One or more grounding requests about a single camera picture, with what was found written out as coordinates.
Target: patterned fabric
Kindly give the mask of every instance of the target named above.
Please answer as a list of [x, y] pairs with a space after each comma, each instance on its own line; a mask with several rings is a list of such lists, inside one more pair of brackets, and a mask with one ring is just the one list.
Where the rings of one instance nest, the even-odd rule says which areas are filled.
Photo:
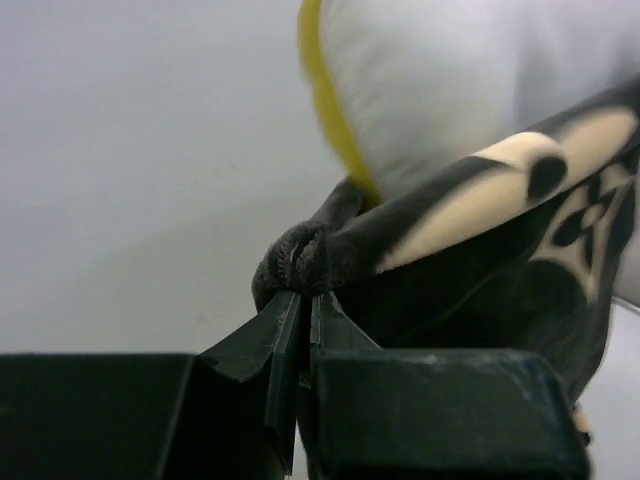
[[363, 193], [345, 180], [269, 248], [256, 306], [279, 289], [334, 291], [384, 348], [535, 351], [575, 403], [635, 227], [639, 118], [640, 78], [359, 215]]

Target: yellow edge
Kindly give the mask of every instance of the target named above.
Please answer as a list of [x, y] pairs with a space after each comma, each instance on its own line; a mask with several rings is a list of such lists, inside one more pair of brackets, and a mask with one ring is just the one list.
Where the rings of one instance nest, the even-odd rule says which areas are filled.
[[311, 84], [318, 123], [324, 136], [344, 162], [350, 177], [368, 194], [367, 206], [380, 203], [369, 172], [358, 151], [351, 129], [342, 114], [338, 98], [320, 48], [322, 0], [303, 0], [298, 14], [300, 63]]

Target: gray velvet fabric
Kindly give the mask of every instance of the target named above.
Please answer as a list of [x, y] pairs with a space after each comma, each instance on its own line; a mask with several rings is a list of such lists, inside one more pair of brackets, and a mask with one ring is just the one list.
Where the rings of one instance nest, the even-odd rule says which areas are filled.
[[[640, 117], [639, 79], [528, 131], [560, 142], [576, 122], [618, 110]], [[601, 135], [596, 146], [617, 134], [609, 117], [603, 118], [593, 127]], [[269, 248], [252, 285], [256, 307], [262, 309], [278, 289], [308, 297], [333, 290], [345, 312], [382, 347], [536, 351], [555, 367], [575, 402], [602, 359], [613, 282], [635, 228], [636, 120], [619, 148], [568, 188], [560, 186], [567, 172], [582, 167], [581, 159], [532, 151], [528, 167], [516, 172], [526, 179], [522, 212], [384, 272], [384, 259], [425, 218], [446, 213], [452, 199], [478, 182], [514, 174], [515, 163], [470, 156], [366, 212], [362, 193], [344, 180], [312, 218]], [[450, 222], [456, 222], [453, 210]]]

